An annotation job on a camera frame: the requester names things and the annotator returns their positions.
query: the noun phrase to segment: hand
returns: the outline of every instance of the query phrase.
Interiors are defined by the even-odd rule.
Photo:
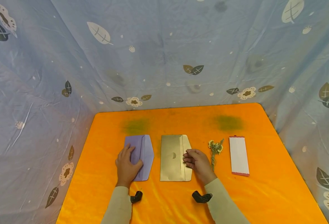
[[[142,160],[139,160],[136,165],[130,162],[131,152],[135,149],[127,144],[117,156],[115,161],[117,166],[117,184],[116,186],[124,186],[130,188],[132,180],[136,177],[138,171],[143,166]]]
[[[202,151],[198,149],[187,149],[186,152],[183,154],[183,161],[195,171],[204,185],[209,184],[217,178],[216,174],[212,171],[207,156]]]

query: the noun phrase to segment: orange tablecloth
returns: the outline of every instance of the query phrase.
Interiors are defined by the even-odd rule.
[[[125,136],[149,134],[155,158],[148,181],[134,182],[132,224],[214,223],[194,173],[189,182],[160,182],[162,135],[186,134],[210,157],[208,141],[225,139],[215,172],[251,223],[327,223],[283,143],[259,104],[235,104],[98,113],[92,123],[57,224],[98,224],[117,181],[115,159]],[[245,136],[250,176],[231,174],[228,137]]]

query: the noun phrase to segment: blue fabric backdrop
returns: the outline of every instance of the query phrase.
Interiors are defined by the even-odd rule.
[[[98,112],[247,102],[329,220],[328,0],[0,0],[0,223],[56,222]]]

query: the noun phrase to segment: envelope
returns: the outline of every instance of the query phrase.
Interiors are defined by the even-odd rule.
[[[192,179],[192,169],[183,163],[183,154],[190,148],[186,135],[162,135],[160,181]]]
[[[131,163],[136,164],[140,159],[143,162],[143,167],[141,167],[133,181],[148,180],[153,158],[155,157],[150,136],[148,134],[127,136],[125,138],[125,146],[128,143],[130,143],[131,146],[135,146],[135,149],[132,151],[130,157]]]

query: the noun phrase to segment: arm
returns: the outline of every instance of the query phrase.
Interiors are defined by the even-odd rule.
[[[127,224],[130,222],[132,213],[132,203],[128,190],[132,180],[143,165],[142,160],[133,165],[130,162],[131,152],[135,147],[130,148],[130,144],[125,146],[117,156],[115,161],[117,167],[117,184],[112,192],[110,203],[101,224]]]
[[[115,187],[101,224],[127,224],[130,222],[131,212],[132,203],[128,195],[128,188]]]
[[[216,224],[249,224],[218,178],[204,187],[207,193],[213,195],[207,204]]]
[[[204,184],[207,193],[212,194],[208,204],[216,224],[249,224],[237,205],[230,198],[221,181],[212,171],[207,156],[198,149],[186,150],[183,161],[192,168]]]

